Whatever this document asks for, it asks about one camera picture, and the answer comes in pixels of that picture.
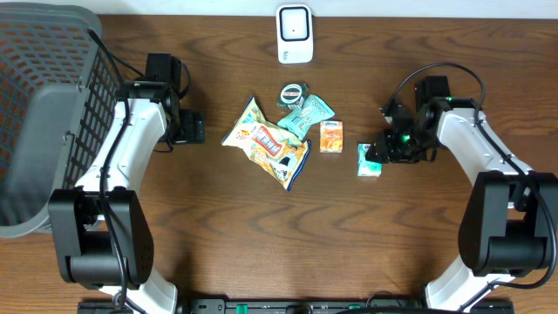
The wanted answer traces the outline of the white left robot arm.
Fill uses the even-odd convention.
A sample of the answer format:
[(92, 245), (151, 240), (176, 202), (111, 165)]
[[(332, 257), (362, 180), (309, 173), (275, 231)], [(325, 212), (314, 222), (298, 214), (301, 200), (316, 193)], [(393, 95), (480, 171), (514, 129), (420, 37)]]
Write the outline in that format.
[(117, 95), (109, 133), (75, 188), (48, 201), (61, 277), (112, 297), (97, 312), (182, 313), (178, 288), (153, 266), (154, 241), (138, 191), (158, 143), (201, 144), (203, 117), (170, 83), (135, 81)]

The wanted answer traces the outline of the orange tissue pack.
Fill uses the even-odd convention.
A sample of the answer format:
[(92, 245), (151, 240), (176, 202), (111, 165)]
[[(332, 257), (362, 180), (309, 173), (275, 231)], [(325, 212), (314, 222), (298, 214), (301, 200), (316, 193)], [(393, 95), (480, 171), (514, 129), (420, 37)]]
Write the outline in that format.
[(343, 151), (344, 128), (342, 121), (320, 122), (320, 152), (340, 154)]

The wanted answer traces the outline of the green tissue pack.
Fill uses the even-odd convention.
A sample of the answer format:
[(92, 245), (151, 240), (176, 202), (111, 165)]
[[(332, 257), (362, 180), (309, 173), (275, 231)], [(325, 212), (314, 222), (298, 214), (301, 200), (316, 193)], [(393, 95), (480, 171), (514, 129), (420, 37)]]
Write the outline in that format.
[(379, 177), (382, 173), (382, 165), (368, 161), (365, 155), (370, 148), (368, 143), (359, 143), (357, 146), (357, 176), (358, 177)]

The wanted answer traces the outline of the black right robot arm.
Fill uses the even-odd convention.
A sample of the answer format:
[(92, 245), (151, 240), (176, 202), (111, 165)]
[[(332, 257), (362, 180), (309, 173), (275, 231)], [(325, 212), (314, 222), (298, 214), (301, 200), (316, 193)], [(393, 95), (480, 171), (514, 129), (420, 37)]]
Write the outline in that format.
[(366, 158), (413, 164), (434, 160), (444, 147), (473, 186), (459, 226), (459, 255), (425, 286), (425, 307), (469, 312), (498, 287), (541, 287), (557, 266), (556, 176), (518, 160), (474, 99), (433, 97), (417, 109), (396, 102), (381, 108), (390, 128)]

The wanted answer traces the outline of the teal snack pouch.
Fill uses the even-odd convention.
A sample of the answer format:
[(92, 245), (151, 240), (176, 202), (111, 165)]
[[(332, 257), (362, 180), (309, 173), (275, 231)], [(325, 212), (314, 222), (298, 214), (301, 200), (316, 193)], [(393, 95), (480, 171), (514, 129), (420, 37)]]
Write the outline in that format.
[(335, 112), (324, 100), (311, 94), (304, 101), (301, 109), (293, 110), (277, 125), (293, 133), (299, 140), (303, 140), (312, 125), (332, 118), (334, 115)]

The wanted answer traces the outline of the round green label snack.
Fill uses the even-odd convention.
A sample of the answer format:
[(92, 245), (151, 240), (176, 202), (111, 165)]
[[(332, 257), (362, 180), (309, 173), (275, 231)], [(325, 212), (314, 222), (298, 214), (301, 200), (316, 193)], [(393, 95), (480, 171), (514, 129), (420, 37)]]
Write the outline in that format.
[(296, 110), (303, 107), (309, 93), (309, 87), (304, 83), (291, 83), (283, 86), (277, 106), (284, 110)]

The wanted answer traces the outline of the yellow snack bag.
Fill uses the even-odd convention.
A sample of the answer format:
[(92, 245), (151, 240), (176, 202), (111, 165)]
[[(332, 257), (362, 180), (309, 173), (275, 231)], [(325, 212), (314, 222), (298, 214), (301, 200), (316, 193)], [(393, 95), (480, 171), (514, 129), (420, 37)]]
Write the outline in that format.
[(301, 141), (292, 132), (267, 121), (254, 97), (248, 100), (221, 144), (240, 148), (287, 191), (303, 171), (311, 150), (310, 140)]

